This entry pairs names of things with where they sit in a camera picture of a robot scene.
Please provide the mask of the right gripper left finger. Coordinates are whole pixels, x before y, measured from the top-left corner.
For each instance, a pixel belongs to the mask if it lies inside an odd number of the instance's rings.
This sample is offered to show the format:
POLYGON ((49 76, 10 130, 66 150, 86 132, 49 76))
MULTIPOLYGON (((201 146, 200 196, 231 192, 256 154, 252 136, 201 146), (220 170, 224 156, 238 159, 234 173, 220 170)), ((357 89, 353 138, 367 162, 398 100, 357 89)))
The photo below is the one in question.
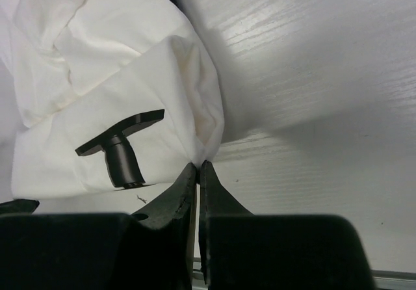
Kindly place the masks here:
POLYGON ((188 163, 174 183, 132 216, 150 230, 162 230, 184 222, 189 230, 196 225, 197 169, 188 163))

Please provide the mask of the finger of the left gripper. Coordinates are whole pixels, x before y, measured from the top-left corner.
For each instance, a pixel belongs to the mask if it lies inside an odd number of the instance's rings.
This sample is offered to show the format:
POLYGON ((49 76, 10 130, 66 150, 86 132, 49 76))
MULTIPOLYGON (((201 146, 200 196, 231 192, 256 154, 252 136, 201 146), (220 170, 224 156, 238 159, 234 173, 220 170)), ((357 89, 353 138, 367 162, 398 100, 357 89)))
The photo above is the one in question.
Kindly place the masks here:
POLYGON ((17 199, 0 204, 0 215, 11 215, 26 213, 32 214, 36 211, 40 202, 38 200, 17 199))

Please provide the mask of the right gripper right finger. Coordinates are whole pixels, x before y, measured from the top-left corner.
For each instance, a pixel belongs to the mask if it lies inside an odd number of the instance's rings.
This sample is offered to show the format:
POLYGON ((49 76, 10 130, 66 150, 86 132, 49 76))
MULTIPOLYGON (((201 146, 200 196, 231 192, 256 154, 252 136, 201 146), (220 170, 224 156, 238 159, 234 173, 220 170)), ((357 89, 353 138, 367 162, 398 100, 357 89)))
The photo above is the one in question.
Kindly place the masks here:
POLYGON ((220 182, 210 161, 200 168, 200 217, 253 216, 220 182))

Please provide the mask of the white t shirt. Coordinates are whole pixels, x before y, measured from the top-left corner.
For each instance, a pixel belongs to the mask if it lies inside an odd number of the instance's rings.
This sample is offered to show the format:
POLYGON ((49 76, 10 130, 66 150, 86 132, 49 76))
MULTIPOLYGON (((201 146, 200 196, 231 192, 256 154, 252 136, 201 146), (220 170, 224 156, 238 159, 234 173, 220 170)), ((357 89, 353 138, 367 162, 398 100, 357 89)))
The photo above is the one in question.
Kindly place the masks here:
POLYGON ((1 60, 25 126, 15 198, 169 183, 218 151, 217 72, 171 0, 1 0, 1 60))

